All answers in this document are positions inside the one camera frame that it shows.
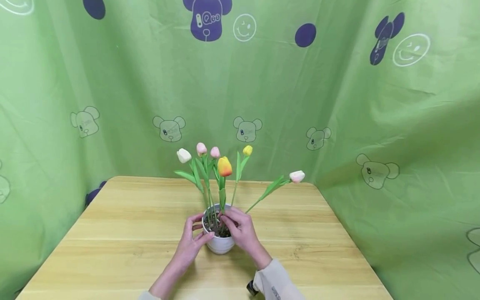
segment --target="sleeve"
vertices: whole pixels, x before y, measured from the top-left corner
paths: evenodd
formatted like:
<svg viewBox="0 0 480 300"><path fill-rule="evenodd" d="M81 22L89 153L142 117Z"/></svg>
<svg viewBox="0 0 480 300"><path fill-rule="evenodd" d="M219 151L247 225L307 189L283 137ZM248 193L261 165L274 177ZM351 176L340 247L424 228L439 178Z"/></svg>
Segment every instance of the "sleeve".
<svg viewBox="0 0 480 300"><path fill-rule="evenodd" d="M265 300L305 300L290 280L285 268L276 259L265 269L255 273L253 287L265 296Z"/></svg>
<svg viewBox="0 0 480 300"><path fill-rule="evenodd" d="M138 300L161 300L160 298L152 296L148 291L143 292Z"/></svg>

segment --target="soil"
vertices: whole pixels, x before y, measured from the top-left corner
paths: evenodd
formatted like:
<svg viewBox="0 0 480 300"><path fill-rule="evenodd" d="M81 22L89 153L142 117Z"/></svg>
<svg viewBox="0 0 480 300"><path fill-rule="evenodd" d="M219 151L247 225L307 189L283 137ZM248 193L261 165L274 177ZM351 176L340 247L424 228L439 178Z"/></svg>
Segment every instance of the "soil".
<svg viewBox="0 0 480 300"><path fill-rule="evenodd" d="M225 226L225 224L220 223L219 218L215 220L215 216L212 214L210 215L210 220L211 222L209 223L208 217L207 216L204 217L204 225L207 231L209 232L213 231L215 233L215 236L219 238L231 237L230 231L228 230L227 226Z"/></svg>

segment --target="purple bear print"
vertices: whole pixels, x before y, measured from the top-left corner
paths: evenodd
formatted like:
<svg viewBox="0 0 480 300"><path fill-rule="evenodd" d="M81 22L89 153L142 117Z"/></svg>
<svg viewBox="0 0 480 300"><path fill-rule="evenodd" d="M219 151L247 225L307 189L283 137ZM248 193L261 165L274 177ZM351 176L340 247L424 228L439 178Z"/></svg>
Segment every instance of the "purple bear print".
<svg viewBox="0 0 480 300"><path fill-rule="evenodd" d="M232 0L183 0L192 12L192 35L204 42L213 42L222 36L222 16L232 10Z"/></svg>
<svg viewBox="0 0 480 300"><path fill-rule="evenodd" d="M376 66L382 59L384 59L385 52L387 50L388 41L394 38L403 27L405 22L405 14L399 13L393 22L388 21L388 16L384 17L375 29L375 37L377 42L370 53L370 64Z"/></svg>

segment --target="left hand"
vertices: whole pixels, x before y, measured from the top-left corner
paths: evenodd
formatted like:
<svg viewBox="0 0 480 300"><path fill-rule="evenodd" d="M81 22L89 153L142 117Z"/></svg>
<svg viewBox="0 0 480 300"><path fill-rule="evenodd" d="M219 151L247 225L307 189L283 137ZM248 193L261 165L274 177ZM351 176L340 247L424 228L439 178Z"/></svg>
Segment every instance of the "left hand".
<svg viewBox="0 0 480 300"><path fill-rule="evenodd" d="M203 229L202 224L195 224L201 222L202 217L203 213L199 213L187 218L177 250L173 255L171 263L175 265L182 274L184 274L188 267L193 263L200 248L213 239L215 234L213 232L204 234L202 230L199 235L193 237L193 232L195 230Z"/></svg>

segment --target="white tulip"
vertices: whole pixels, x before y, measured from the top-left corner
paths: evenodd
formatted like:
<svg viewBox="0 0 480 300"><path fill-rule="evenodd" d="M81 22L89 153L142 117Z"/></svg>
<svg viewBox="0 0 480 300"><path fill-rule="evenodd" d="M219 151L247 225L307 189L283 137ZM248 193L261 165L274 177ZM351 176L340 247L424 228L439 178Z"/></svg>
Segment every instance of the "white tulip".
<svg viewBox="0 0 480 300"><path fill-rule="evenodd" d="M305 178L305 173L303 171L295 171L290 173L290 180L293 183L299 183Z"/></svg>
<svg viewBox="0 0 480 300"><path fill-rule="evenodd" d="M192 159L190 153L183 148L177 151L177 156L179 157L179 161L183 164Z"/></svg>

